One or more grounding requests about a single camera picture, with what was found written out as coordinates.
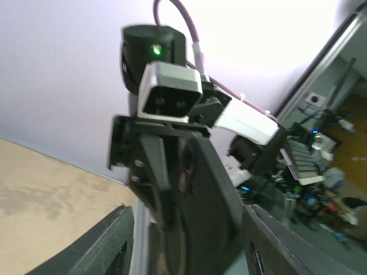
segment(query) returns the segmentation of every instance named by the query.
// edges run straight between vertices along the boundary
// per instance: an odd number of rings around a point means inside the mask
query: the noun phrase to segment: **camera lens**
[[[187,174],[192,174],[194,171],[194,153],[190,146],[187,146],[183,153],[183,170]]]

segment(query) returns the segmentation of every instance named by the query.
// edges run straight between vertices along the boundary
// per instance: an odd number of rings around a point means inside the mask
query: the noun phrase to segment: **white panel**
[[[183,1],[209,74],[270,111],[358,5],[274,2]],[[0,137],[122,179],[124,171],[106,169],[111,118],[128,113],[120,28],[153,23],[151,10],[148,0],[1,1]],[[169,1],[160,11],[163,23],[188,35]],[[231,134],[213,133],[223,156]]]

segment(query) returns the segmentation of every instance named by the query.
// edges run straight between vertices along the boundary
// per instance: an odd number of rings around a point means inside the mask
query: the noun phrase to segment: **wooden table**
[[[135,195],[118,183],[0,139],[0,275],[51,258]]]

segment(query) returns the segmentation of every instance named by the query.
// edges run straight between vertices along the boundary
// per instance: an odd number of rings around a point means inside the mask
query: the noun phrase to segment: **cable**
[[[195,58],[195,65],[192,64],[190,61],[186,60],[187,66],[192,68],[192,69],[197,69],[202,75],[204,75],[205,77],[209,78],[209,80],[217,87],[219,87],[220,89],[222,89],[224,92],[226,92],[227,94],[229,94],[230,96],[242,101],[243,103],[245,103],[246,105],[250,106],[251,108],[257,110],[258,112],[260,112],[261,114],[269,117],[270,119],[272,119],[275,122],[278,122],[278,119],[275,116],[270,115],[269,113],[265,112],[264,110],[262,110],[261,108],[259,108],[258,106],[256,106],[255,104],[252,104],[251,102],[247,101],[246,99],[242,99],[239,95],[237,95],[236,93],[234,93],[233,91],[231,91],[228,87],[226,87],[224,84],[220,83],[219,81],[217,81],[216,79],[214,79],[213,77],[210,77],[206,74],[205,72],[205,68],[204,68],[204,55],[200,49],[199,46],[199,36],[195,27],[195,24],[189,14],[189,12],[185,9],[184,5],[181,3],[180,0],[169,0],[172,4],[174,4],[174,6],[178,9],[178,11],[181,13],[183,19],[186,22],[186,25],[188,26],[188,29],[190,31],[190,35],[191,38],[193,40],[193,49],[194,49],[194,58]],[[161,21],[159,20],[159,15],[158,15],[158,6],[159,3],[161,2],[161,0],[154,0],[153,2],[153,15],[154,15],[154,21],[155,24],[157,26],[162,26]]]

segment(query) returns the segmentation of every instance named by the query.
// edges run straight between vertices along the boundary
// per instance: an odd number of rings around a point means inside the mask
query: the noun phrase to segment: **green led indicator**
[[[152,48],[153,48],[153,53],[156,56],[160,56],[161,55],[161,53],[162,53],[162,47],[160,45],[153,45]]]

